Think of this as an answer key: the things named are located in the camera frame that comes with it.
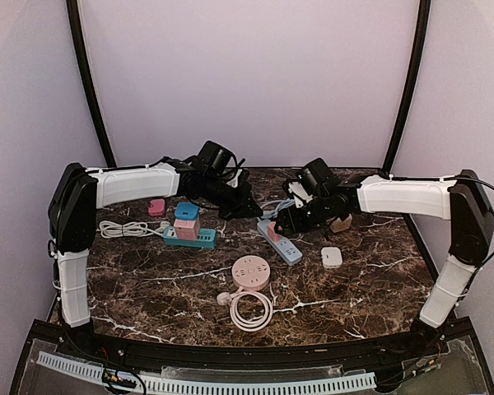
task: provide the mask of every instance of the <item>perforated metal strip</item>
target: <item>perforated metal strip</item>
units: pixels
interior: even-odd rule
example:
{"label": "perforated metal strip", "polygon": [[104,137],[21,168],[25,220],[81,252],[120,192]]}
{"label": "perforated metal strip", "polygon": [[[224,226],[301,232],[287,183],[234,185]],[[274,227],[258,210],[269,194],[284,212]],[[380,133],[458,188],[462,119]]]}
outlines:
{"label": "perforated metal strip", "polygon": [[[61,355],[43,351],[39,353],[37,364],[90,383],[103,385],[101,381],[103,368],[99,365],[69,360]],[[119,373],[119,376],[136,381],[130,374]],[[146,374],[140,374],[140,377],[147,386],[147,393],[173,395],[330,395],[354,393],[376,387],[374,373],[290,383],[204,383],[163,379]],[[133,391],[142,393],[141,384],[138,384]]]}

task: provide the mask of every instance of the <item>pink object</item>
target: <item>pink object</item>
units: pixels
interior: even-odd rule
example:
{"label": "pink object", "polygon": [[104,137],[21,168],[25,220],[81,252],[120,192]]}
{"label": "pink object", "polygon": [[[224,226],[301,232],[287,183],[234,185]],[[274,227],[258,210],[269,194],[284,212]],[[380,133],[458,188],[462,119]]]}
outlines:
{"label": "pink object", "polygon": [[178,239],[196,241],[199,236],[199,218],[196,221],[175,220],[174,228]]}
{"label": "pink object", "polygon": [[256,255],[246,255],[232,265],[232,281],[244,290],[262,290],[269,283],[271,268]]}
{"label": "pink object", "polygon": [[275,243],[279,242],[282,239],[282,236],[279,235],[277,232],[274,231],[274,226],[276,225],[276,222],[271,222],[269,224],[269,238],[274,241]]}
{"label": "pink object", "polygon": [[151,200],[150,205],[148,206],[148,214],[150,216],[164,216],[165,206],[164,199]]}

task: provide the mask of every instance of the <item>black pole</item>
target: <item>black pole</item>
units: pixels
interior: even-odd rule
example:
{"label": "black pole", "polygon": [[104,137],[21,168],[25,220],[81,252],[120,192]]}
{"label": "black pole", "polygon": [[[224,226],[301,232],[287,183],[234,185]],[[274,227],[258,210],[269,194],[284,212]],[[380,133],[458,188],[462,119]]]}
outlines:
{"label": "black pole", "polygon": [[72,31],[73,46],[75,47],[75,55],[77,56],[79,72],[81,73],[82,86],[84,87],[88,107],[90,107],[91,119],[96,129],[100,149],[105,157],[106,165],[108,165],[108,167],[117,167],[110,140],[108,140],[108,134],[106,133],[105,123],[100,114],[99,102],[97,101],[95,87],[93,86],[93,79],[91,78],[86,46],[84,44],[84,37],[82,36],[81,16],[78,3],[77,0],[67,0],[66,4],[68,5],[69,27]]}
{"label": "black pole", "polygon": [[417,25],[413,38],[412,56],[410,57],[408,74],[406,76],[406,82],[404,83],[403,98],[401,99],[401,104],[398,108],[394,131],[389,141],[384,164],[382,165],[382,170],[385,173],[389,173],[394,165],[395,156],[397,155],[398,147],[401,144],[404,126],[406,125],[406,119],[408,118],[410,104],[412,103],[417,74],[419,73],[419,66],[421,65],[422,49],[425,44],[426,27],[428,26],[428,15],[430,14],[430,2],[431,0],[421,0],[419,2],[419,13],[417,14]]}

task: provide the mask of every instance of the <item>marble table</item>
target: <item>marble table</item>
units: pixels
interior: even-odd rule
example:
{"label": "marble table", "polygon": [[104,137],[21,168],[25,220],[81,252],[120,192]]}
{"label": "marble table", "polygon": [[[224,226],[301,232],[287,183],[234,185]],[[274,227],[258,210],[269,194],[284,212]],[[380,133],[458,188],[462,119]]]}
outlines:
{"label": "marble table", "polygon": [[[251,169],[258,202],[284,198],[282,182],[293,169]],[[345,178],[373,170],[335,170]],[[168,221],[182,198],[167,200]],[[115,204],[97,220],[154,222],[147,201]],[[395,214],[353,216],[352,227],[326,239],[319,231],[293,243],[302,262],[287,266],[256,231],[256,220],[225,222],[201,210],[202,227],[217,230],[215,250],[165,246],[160,237],[96,237],[88,260],[89,303],[96,332],[150,342],[198,346],[299,346],[379,337],[409,329],[433,280],[403,218]],[[322,266],[320,250],[336,246],[344,263]],[[263,293],[274,303],[271,323],[256,333],[242,332],[219,293],[235,291],[231,266],[259,255],[271,266]],[[240,312],[262,308],[244,298]],[[51,318],[56,322],[56,314]]]}

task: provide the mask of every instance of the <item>white square object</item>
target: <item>white square object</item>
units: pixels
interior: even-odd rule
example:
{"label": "white square object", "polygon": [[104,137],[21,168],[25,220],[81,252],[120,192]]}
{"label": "white square object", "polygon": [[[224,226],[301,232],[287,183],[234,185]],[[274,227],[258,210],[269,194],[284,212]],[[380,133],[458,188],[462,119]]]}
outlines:
{"label": "white square object", "polygon": [[343,264],[343,254],[338,247],[324,247],[322,249],[322,265],[326,269],[340,267]]}

